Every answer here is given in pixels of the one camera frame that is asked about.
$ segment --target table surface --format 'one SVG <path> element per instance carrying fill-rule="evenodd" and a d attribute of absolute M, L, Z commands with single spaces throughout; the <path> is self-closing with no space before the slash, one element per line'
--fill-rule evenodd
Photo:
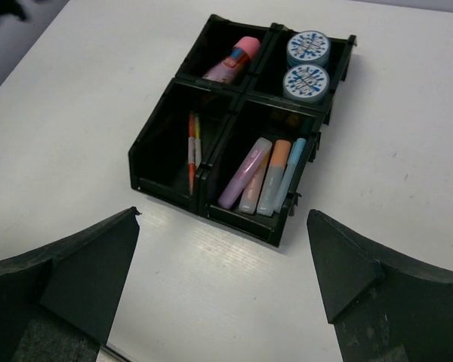
<path fill-rule="evenodd" d="M 129 186 L 128 148 L 211 13 L 359 37 L 278 250 Z M 453 270 L 453 14 L 343 0 L 71 0 L 0 88 L 0 259 L 131 205 L 143 215 L 115 347 L 140 362 L 341 360 L 309 209 Z"/>

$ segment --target blue marker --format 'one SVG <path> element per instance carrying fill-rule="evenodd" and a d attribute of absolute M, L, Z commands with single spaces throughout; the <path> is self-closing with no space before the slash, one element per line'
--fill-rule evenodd
<path fill-rule="evenodd" d="M 300 155 L 302 155 L 302 151 L 304 150 L 306 143 L 307 141 L 304 138 L 299 138 L 295 141 L 294 147 L 292 147 L 292 151 L 290 152 L 290 156 L 288 156 L 287 170 L 285 170 L 282 183 L 280 183 L 279 191 L 277 192 L 274 203 L 275 211 L 277 213 L 280 213 L 280 210 L 282 209 L 285 197 L 287 196 L 288 187 L 290 186 L 290 182 L 292 181 L 295 169 L 297 168 L 297 164 L 300 160 Z"/>

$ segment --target blue cap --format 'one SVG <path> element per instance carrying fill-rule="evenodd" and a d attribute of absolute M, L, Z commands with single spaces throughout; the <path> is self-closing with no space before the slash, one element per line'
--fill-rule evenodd
<path fill-rule="evenodd" d="M 302 155 L 302 151 L 304 150 L 307 141 L 304 138 L 299 138 L 295 141 L 294 146 L 290 152 L 290 156 L 288 156 L 288 164 L 298 164 L 300 160 L 300 155 Z"/>

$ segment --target black plastic tray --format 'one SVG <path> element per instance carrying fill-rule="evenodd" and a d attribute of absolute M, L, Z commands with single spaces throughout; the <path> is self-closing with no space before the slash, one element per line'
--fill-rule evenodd
<path fill-rule="evenodd" d="M 276 23 L 267 28 L 211 15 L 129 151 L 131 187 L 278 247 L 297 205 L 298 183 L 307 162 L 316 157 L 320 128 L 328 124 L 337 86 L 346 78 L 356 42 L 354 35 L 331 39 L 329 93 L 320 104 L 298 103 L 282 96 L 286 45 L 293 34 Z M 235 84 L 202 79 L 245 35 L 262 42 L 243 77 Z M 202 125 L 202 163 L 192 195 L 187 165 L 190 110 L 199 112 Z M 282 210 L 272 217 L 240 213 L 238 201 L 231 210 L 217 205 L 258 137 L 307 140 Z"/>
<path fill-rule="evenodd" d="M 351 35 L 348 39 L 330 38 L 331 54 L 328 64 L 325 66 L 325 70 L 327 70 L 331 79 L 329 90 L 321 103 L 315 104 L 298 102 L 283 96 L 282 80 L 288 69 L 287 43 L 297 32 L 283 25 L 272 24 L 271 33 L 273 34 L 272 40 L 257 68 L 251 74 L 247 92 L 268 100 L 279 100 L 287 104 L 323 112 L 328 115 L 325 119 L 325 123 L 328 124 L 337 87 L 347 76 L 350 57 L 356 45 L 356 36 Z"/>
<path fill-rule="evenodd" d="M 270 39 L 276 32 L 276 29 L 272 27 L 234 23 L 233 21 L 212 14 L 178 69 L 176 76 L 194 81 L 203 87 L 223 88 L 243 93 L 246 91 L 250 81 L 250 74 L 253 69 L 257 68 L 263 53 L 270 44 Z M 234 84 L 222 84 L 203 79 L 202 76 L 210 68 L 230 55 L 233 46 L 242 36 L 253 36 L 261 42 L 257 55 L 249 63 L 248 68 L 242 73 L 242 76 Z"/>

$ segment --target round container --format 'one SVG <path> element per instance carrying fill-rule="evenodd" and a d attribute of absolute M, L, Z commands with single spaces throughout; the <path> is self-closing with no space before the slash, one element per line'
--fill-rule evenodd
<path fill-rule="evenodd" d="M 290 69 L 283 80 L 284 97 L 305 103 L 319 103 L 328 92 L 329 74 L 315 64 Z"/>
<path fill-rule="evenodd" d="M 331 53 L 331 41 L 315 30 L 299 32 L 287 43 L 287 63 L 290 67 L 300 64 L 324 66 Z"/>

